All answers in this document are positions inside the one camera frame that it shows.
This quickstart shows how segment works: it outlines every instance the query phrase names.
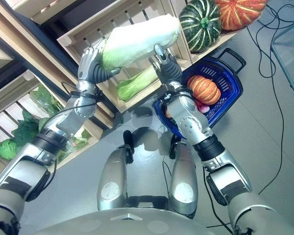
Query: robotic arm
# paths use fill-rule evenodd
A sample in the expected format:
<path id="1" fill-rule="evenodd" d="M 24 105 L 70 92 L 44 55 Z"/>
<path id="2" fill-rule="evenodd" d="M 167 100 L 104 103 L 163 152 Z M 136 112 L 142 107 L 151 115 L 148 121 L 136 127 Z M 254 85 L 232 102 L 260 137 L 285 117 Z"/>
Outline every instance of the robotic arm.
<path id="1" fill-rule="evenodd" d="M 19 220 L 25 201 L 35 199 L 48 186 L 50 172 L 47 166 L 55 163 L 57 152 L 65 147 L 69 138 L 78 131 L 84 121 L 94 114 L 96 102 L 100 97 L 95 84 L 109 79 L 120 71 L 119 68 L 113 71 L 104 71 L 101 68 L 103 46 L 104 41 L 83 54 L 78 69 L 77 91 L 71 92 L 66 109 L 54 116 L 35 140 L 25 145 L 0 174 L 0 235 L 18 234 Z M 175 58 L 159 45 L 155 46 L 155 52 L 159 63 L 153 61 L 152 63 L 163 83 L 161 89 L 168 112 L 177 123 L 179 132 L 193 145 L 205 170 L 209 172 L 207 181 L 215 199 L 221 205 L 228 206 L 234 234 L 294 235 L 294 228 L 287 224 L 259 195 L 252 192 L 250 181 L 242 168 L 218 141 L 209 128 L 206 117 L 197 110 L 191 98 L 191 91 L 181 85 L 182 71 Z M 129 144 L 125 144 L 114 152 L 113 157 L 118 157 L 119 154 L 131 155 L 131 153 L 133 151 L 130 150 Z M 160 234 L 159 229 L 161 233 L 169 229 L 166 223 L 159 220 L 166 220 L 172 225 L 171 229 L 175 226 L 169 232 L 172 234 L 175 231 L 178 234 L 184 232 L 197 234 L 207 231 L 200 230 L 202 227 L 196 227 L 193 221 L 184 216 L 163 210 L 113 209 L 86 215 L 78 220 L 115 222 L 119 226 L 118 229 L 113 226 L 105 226 L 105 228 L 120 234 L 125 234 L 129 229 L 132 232 L 133 229 L 141 230 L 141 224 L 148 223 L 149 220 L 151 222 L 147 224 L 148 229 L 157 234 Z M 129 228 L 128 224 L 131 221 L 134 221 L 131 223 L 133 227 Z M 78 229 L 76 224 L 69 222 L 51 227 L 41 234 L 50 234 L 49 232 L 54 232 L 55 228 L 58 231 L 67 229 L 71 232 Z"/>
<path id="2" fill-rule="evenodd" d="M 208 120 L 200 113 L 191 91 L 181 85 L 182 71 L 170 52 L 155 45 L 158 63 L 151 60 L 162 86 L 167 109 L 179 132 L 193 145 L 204 169 L 215 200 L 228 206 L 229 218 L 236 235 L 293 234 L 289 225 L 261 197 L 252 192 L 251 183 L 218 138 L 209 128 Z"/>
<path id="3" fill-rule="evenodd" d="M 71 92 L 66 108 L 52 117 L 0 174 L 0 235 L 18 234 L 25 201 L 35 199 L 48 186 L 47 167 L 56 164 L 57 152 L 65 149 L 67 141 L 95 113 L 100 99 L 95 84 L 120 72 L 120 68 L 101 68 L 104 43 L 99 42 L 82 55 L 76 91 Z"/>

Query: gray tile floor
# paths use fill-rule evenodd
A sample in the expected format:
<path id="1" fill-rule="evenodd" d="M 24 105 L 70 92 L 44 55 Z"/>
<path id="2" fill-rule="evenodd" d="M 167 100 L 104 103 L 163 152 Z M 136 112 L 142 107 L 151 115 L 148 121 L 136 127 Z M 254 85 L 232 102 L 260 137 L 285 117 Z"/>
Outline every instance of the gray tile floor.
<path id="1" fill-rule="evenodd" d="M 277 9 L 290 2 L 293 1 L 269 3 Z M 284 14 L 285 17 L 291 16 L 288 12 Z M 264 12 L 261 19 L 265 21 L 268 17 L 268 13 Z M 253 34 L 258 28 L 258 23 L 250 27 Z M 268 35 L 261 33 L 259 37 L 264 48 L 269 45 Z M 244 93 L 213 130 L 244 168 L 254 190 L 259 191 L 279 167 L 281 117 L 271 81 L 258 73 L 259 52 L 247 30 L 240 32 L 215 54 L 226 47 L 237 51 L 247 61 L 246 67 L 239 73 Z M 281 53 L 286 62 L 292 61 L 288 66 L 294 74 L 294 53 L 286 53 L 289 50 L 289 47 L 281 48 Z M 264 63 L 262 69 L 269 72 L 269 64 Z M 285 118 L 283 164 L 277 179 L 263 192 L 263 198 L 294 225 L 294 92 L 279 66 L 274 82 Z M 127 167 L 129 195 L 166 195 L 161 161 L 167 155 L 171 135 L 154 115 L 151 104 L 152 99 L 136 110 L 126 112 L 123 124 L 59 169 L 50 187 L 38 199 L 27 203 L 21 220 L 22 235 L 97 210 L 96 193 L 101 171 L 109 154 L 122 143 L 122 133 L 126 129 L 134 133 L 137 146 L 134 163 Z M 198 157 L 195 159 L 199 190 L 195 220 L 205 226 L 217 225 L 219 223 L 212 214 L 204 189 L 202 168 Z M 172 160 L 165 158 L 165 161 L 173 166 Z M 219 216 L 228 222 L 226 208 L 215 205 Z M 212 231 L 217 235 L 227 234 L 222 227 Z"/>

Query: robot leg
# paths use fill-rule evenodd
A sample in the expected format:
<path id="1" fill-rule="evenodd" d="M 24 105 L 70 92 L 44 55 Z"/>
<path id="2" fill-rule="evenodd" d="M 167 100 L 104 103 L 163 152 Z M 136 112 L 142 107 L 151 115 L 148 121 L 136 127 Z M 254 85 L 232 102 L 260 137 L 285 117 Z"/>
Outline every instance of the robot leg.
<path id="1" fill-rule="evenodd" d="M 189 148 L 183 142 L 174 144 L 175 163 L 169 202 L 172 210 L 193 218 L 197 209 L 198 186 L 196 167 Z"/>

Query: kabocha squash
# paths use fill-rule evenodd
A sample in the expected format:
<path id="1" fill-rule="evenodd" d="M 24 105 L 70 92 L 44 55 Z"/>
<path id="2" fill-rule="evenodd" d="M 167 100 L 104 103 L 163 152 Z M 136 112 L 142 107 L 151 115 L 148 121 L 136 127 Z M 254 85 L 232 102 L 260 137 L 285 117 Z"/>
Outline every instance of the kabocha squash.
<path id="1" fill-rule="evenodd" d="M 203 104 L 212 105 L 220 99 L 221 92 L 216 84 L 204 76 L 192 76 L 187 86 L 193 91 L 193 97 Z"/>
<path id="2" fill-rule="evenodd" d="M 186 41 L 192 52 L 202 52 L 221 33 L 220 8 L 213 0 L 192 0 L 179 15 Z"/>
<path id="3" fill-rule="evenodd" d="M 237 30 L 251 24 L 265 8 L 267 0 L 215 0 L 225 30 Z"/>

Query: lettuce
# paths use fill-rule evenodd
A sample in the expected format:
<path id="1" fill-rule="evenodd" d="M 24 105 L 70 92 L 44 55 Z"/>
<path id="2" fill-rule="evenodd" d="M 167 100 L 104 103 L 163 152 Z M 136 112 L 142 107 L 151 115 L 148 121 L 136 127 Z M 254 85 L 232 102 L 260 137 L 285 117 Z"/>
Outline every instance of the lettuce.
<path id="1" fill-rule="evenodd" d="M 102 52 L 102 64 L 106 70 L 127 67 L 136 60 L 154 54 L 153 47 L 164 49 L 172 46 L 180 34 L 180 22 L 169 14 L 148 21 L 112 30 Z"/>
<path id="2" fill-rule="evenodd" d="M 125 102 L 129 101 L 138 92 L 145 89 L 157 78 L 157 74 L 152 66 L 129 80 L 121 81 L 117 86 L 119 98 Z"/>

